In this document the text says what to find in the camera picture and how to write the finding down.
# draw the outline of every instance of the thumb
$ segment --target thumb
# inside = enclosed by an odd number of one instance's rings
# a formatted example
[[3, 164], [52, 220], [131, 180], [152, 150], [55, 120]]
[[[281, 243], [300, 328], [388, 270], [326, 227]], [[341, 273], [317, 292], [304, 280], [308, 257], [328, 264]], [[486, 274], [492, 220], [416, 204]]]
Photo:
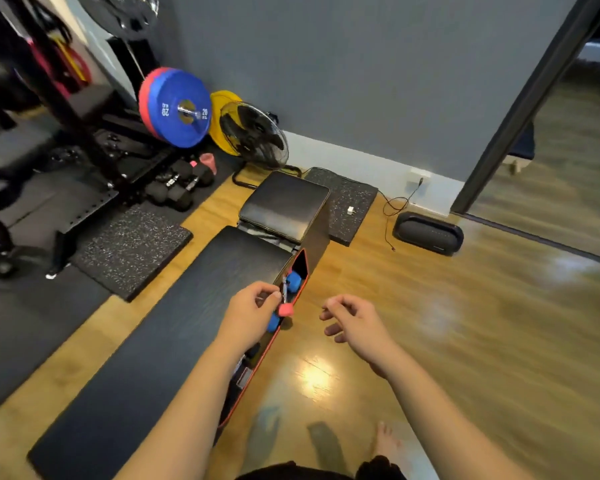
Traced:
[[336, 298], [327, 300], [327, 310], [336, 318], [342, 327], [346, 327], [350, 320], [353, 320], [352, 314], [349, 313], [347, 308], [341, 304]]
[[280, 293], [280, 291], [274, 291], [267, 297], [266, 300], [264, 300], [264, 303], [260, 307], [260, 310], [263, 314], [270, 317], [272, 313], [276, 311], [276, 308], [280, 304], [281, 299], [282, 294]]

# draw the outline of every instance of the speckled rubber mat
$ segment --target speckled rubber mat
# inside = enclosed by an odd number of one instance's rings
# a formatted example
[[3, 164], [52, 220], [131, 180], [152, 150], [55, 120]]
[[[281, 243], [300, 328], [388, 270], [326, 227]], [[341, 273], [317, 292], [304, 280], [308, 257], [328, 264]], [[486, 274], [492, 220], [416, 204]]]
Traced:
[[147, 202], [135, 205], [80, 246], [72, 263], [131, 301], [193, 237]]
[[[349, 246], [376, 198], [378, 189], [341, 177], [324, 168], [310, 168], [304, 179], [330, 188], [329, 237], [332, 241]], [[355, 211], [352, 215], [347, 213], [350, 207]]]

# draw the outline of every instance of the hand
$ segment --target hand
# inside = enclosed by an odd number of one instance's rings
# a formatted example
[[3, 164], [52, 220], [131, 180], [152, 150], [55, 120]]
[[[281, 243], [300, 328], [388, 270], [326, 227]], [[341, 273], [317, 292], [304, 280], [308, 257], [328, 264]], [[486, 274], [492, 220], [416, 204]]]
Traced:
[[[261, 293], [270, 295], [258, 307], [256, 298]], [[238, 291], [229, 301], [216, 342], [238, 356], [247, 352], [267, 330], [271, 315], [281, 298], [277, 286], [261, 281]]]
[[336, 323], [324, 329], [324, 334], [327, 337], [335, 336], [337, 344], [348, 343], [376, 374], [384, 377], [384, 358], [397, 345], [384, 327], [373, 303], [357, 296], [341, 294], [328, 298], [322, 309], [320, 320], [336, 319]]

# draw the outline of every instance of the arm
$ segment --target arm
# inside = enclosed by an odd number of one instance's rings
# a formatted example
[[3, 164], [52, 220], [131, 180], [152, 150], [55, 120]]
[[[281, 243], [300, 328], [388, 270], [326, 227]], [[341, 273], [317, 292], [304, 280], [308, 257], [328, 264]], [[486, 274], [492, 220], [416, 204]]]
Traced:
[[451, 402], [419, 364], [398, 346], [373, 304], [351, 295], [329, 298], [325, 329], [387, 379], [411, 427], [442, 480], [531, 480]]
[[[270, 295], [258, 307], [256, 298], [263, 292]], [[231, 298], [216, 339], [117, 480], [197, 480], [204, 476], [233, 370], [242, 354], [263, 336], [279, 303], [278, 287], [263, 282]]]

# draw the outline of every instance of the black portable speaker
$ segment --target black portable speaker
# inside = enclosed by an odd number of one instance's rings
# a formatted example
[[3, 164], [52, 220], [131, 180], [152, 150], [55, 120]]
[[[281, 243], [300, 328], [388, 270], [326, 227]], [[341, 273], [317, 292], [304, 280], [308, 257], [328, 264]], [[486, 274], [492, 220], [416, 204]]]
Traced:
[[395, 220], [393, 236], [435, 253], [451, 256], [464, 241], [462, 229], [414, 212], [403, 212]]

